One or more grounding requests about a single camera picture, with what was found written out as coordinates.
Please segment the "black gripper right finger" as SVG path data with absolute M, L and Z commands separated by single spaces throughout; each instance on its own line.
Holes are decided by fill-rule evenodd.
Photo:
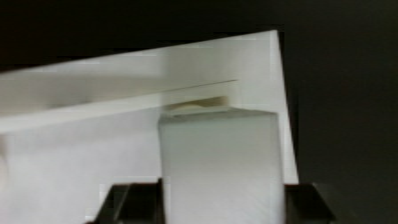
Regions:
M 356 215 L 333 187 L 320 183 L 285 186 L 285 224 L 356 224 Z

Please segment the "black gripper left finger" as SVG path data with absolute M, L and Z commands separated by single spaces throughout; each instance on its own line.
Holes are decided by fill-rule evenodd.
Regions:
M 112 186 L 94 224 L 165 224 L 162 181 Z

